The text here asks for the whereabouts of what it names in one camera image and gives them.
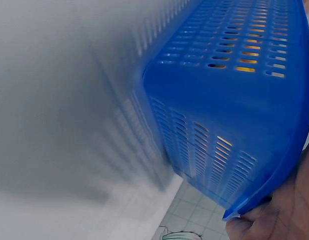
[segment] blue plastic basket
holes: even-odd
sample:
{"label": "blue plastic basket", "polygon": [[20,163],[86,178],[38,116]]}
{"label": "blue plastic basket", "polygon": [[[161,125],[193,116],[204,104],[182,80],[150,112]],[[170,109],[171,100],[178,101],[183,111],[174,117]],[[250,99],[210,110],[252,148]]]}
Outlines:
{"label": "blue plastic basket", "polygon": [[143,84],[177,174],[229,219],[288,177],[309,131],[301,0],[204,0]]}

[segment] plastic basket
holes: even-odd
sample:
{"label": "plastic basket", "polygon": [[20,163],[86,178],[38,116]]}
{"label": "plastic basket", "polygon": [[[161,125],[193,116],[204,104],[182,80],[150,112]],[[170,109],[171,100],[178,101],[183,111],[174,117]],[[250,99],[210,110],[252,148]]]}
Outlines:
{"label": "plastic basket", "polygon": [[175,172],[224,219],[247,212],[288,177],[309,131],[302,1],[202,1],[143,84]]}

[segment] hand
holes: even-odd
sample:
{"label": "hand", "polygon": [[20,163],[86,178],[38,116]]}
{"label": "hand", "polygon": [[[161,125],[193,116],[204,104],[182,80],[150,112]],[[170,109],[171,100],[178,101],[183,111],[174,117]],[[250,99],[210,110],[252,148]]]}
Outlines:
{"label": "hand", "polygon": [[303,0],[303,4],[304,4],[304,9],[306,14],[309,13],[309,0]]}
{"label": "hand", "polygon": [[309,240],[309,145],[272,200],[229,220],[230,240]]}

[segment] tiled floor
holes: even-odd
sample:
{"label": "tiled floor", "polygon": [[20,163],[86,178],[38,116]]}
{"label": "tiled floor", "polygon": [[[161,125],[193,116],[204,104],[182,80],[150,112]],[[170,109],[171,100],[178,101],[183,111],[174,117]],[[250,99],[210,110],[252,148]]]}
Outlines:
{"label": "tiled floor", "polygon": [[[183,182],[160,225],[168,233],[195,232],[202,240],[229,240],[223,214],[222,207]],[[161,240],[160,233],[153,240]]]}

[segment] white wall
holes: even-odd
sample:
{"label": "white wall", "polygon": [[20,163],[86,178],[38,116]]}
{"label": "white wall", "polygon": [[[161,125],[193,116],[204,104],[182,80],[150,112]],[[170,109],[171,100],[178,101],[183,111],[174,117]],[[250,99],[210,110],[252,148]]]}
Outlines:
{"label": "white wall", "polygon": [[140,76],[197,4],[0,1],[0,240],[151,238],[181,180]]}

